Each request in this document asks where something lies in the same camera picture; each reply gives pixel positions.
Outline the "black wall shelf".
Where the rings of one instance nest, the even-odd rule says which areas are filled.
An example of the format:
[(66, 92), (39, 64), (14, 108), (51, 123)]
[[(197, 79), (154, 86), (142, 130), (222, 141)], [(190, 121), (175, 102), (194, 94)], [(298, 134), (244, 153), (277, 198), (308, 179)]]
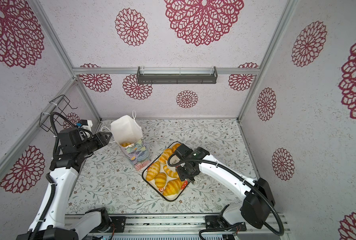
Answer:
[(193, 84), (216, 84), (218, 73), (216, 67), (209, 70), (198, 71), (194, 69), (183, 70), (150, 70), (138, 67), (136, 79), (140, 85), (193, 85)]

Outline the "fake croissant top left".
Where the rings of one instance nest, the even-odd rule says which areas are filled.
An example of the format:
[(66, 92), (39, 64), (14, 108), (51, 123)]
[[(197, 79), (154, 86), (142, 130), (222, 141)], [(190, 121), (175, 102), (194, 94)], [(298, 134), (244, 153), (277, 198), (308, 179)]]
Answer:
[(165, 149), (164, 152), (160, 155), (160, 157), (158, 158), (158, 161), (160, 163), (162, 163), (163, 165), (165, 165), (169, 159), (169, 157), (173, 154), (173, 150), (168, 148)]

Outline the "long twisted fake bread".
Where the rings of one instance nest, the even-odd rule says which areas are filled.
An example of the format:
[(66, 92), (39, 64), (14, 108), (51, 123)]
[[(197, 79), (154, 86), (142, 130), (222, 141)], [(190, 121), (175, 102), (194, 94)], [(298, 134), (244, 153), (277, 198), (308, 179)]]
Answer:
[(175, 145), (173, 145), (172, 151), (175, 152), (180, 145), (181, 145), (180, 143), (176, 143)]

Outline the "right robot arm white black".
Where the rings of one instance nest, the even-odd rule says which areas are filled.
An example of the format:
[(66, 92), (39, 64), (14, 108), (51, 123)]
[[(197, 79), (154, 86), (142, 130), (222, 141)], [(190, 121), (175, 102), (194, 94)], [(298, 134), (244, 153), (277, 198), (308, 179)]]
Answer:
[(268, 182), (262, 178), (248, 178), (217, 160), (203, 148), (190, 149), (180, 145), (168, 158), (168, 166), (175, 167), (180, 180), (191, 183), (194, 177), (205, 174), (232, 191), (240, 202), (226, 205), (217, 217), (207, 221), (208, 230), (220, 230), (242, 224), (256, 229), (268, 226), (267, 218), (275, 211), (275, 201)]

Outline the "white strawberry tray black rim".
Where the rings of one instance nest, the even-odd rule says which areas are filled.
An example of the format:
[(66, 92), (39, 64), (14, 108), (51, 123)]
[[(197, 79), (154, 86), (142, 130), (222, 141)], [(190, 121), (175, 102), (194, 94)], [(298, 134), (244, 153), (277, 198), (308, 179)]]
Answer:
[(142, 173), (143, 180), (168, 202), (177, 200), (188, 186), (188, 181), (179, 178), (176, 168), (168, 165), (168, 158), (171, 164), (178, 162), (178, 157), (172, 154), (180, 145), (172, 143)]

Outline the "white floral paper bag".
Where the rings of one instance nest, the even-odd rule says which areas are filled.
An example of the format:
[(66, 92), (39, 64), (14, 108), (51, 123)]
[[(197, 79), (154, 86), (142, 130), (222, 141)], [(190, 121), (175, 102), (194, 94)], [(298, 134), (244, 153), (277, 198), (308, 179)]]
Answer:
[[(101, 131), (113, 135), (110, 142), (120, 147), (135, 170), (139, 172), (150, 164), (151, 160), (143, 129), (136, 122), (136, 117), (137, 112), (133, 110), (131, 116), (122, 116), (113, 121), (109, 127), (101, 127)], [(123, 143), (132, 143), (132, 145), (124, 148), (121, 146)]]

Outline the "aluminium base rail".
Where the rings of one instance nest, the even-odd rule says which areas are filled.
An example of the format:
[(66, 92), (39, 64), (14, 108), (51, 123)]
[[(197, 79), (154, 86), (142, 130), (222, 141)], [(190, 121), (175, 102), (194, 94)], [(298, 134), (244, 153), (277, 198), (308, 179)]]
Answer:
[[(217, 214), (126, 214), (111, 215), (114, 226), (100, 232), (92, 230), (85, 240), (199, 240), (199, 231), (214, 228), (207, 220)], [(206, 232), (207, 240), (293, 240), (283, 214), (284, 235), (279, 237), (267, 227), (256, 229), (248, 223), (228, 231)]]

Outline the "striped fake roll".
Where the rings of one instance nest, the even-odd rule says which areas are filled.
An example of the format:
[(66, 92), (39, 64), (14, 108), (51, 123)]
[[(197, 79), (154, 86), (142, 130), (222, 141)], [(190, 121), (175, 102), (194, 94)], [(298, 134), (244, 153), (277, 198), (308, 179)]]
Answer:
[(177, 172), (171, 170), (167, 165), (163, 166), (163, 169), (165, 171), (165, 173), (170, 177), (170, 178), (173, 178), (173, 179), (178, 179), (179, 178), (179, 175)]

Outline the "small striped fake bun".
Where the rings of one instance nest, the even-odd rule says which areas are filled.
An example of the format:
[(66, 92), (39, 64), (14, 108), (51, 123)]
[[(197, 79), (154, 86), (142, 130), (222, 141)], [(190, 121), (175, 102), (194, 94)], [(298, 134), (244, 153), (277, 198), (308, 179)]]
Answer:
[(158, 189), (163, 189), (167, 182), (167, 175), (165, 173), (158, 173), (155, 177), (155, 185)]

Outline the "large fake croissant bottom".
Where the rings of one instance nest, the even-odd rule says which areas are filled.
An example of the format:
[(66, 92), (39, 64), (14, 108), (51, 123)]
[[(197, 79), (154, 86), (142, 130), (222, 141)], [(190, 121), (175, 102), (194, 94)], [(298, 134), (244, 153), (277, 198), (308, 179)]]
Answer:
[(165, 187), (163, 196), (171, 196), (178, 194), (184, 184), (185, 182), (182, 182), (180, 179), (169, 181)]

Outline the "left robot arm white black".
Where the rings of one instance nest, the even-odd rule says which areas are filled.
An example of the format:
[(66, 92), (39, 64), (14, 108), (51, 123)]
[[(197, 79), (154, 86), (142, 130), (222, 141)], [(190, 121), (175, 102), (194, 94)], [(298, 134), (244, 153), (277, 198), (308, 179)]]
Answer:
[(84, 128), (72, 127), (57, 133), (55, 152), (46, 174), (48, 187), (38, 215), (18, 240), (82, 240), (92, 230), (106, 232), (112, 226), (105, 207), (87, 211), (70, 229), (65, 227), (66, 209), (85, 160), (107, 146), (111, 132), (92, 134)]

